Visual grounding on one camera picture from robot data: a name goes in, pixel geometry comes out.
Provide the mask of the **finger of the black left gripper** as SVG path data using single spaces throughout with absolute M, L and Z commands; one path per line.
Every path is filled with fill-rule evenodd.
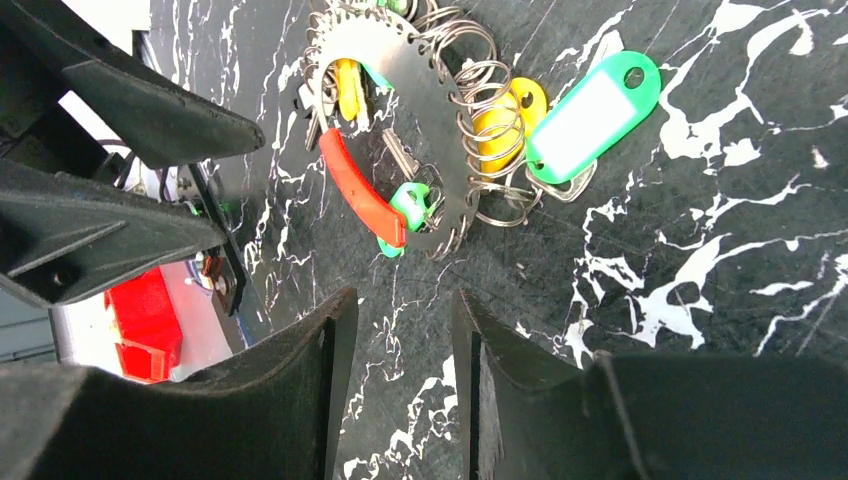
M 151 169 L 260 149 L 260 127 L 148 68 L 61 1 L 4 1 L 1 23 Z
M 1 163 L 1 288 L 37 307 L 87 299 L 226 240 L 184 206 Z

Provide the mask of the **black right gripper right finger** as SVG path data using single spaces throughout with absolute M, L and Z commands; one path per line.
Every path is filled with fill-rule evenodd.
M 847 371 L 809 357 L 603 355 L 579 369 L 472 293 L 451 307 L 466 479 L 843 479 Z

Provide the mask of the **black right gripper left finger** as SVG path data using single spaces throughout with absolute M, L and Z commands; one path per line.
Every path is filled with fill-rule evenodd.
M 330 479 L 358 296 L 345 287 L 181 382 L 94 367 L 1 368 L 5 479 Z

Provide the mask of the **yellow tag key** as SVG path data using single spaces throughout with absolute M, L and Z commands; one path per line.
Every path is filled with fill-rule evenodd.
M 548 112 L 547 95 L 535 80 L 513 78 L 510 90 L 474 121 L 475 133 L 486 137 L 478 143 L 480 171 L 498 173 L 516 160 L 525 141 Z

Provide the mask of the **green key tag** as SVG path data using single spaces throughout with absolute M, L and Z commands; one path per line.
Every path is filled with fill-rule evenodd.
M 658 67 L 645 54 L 606 57 L 533 130 L 528 171 L 550 185 L 571 181 L 645 120 L 661 87 Z

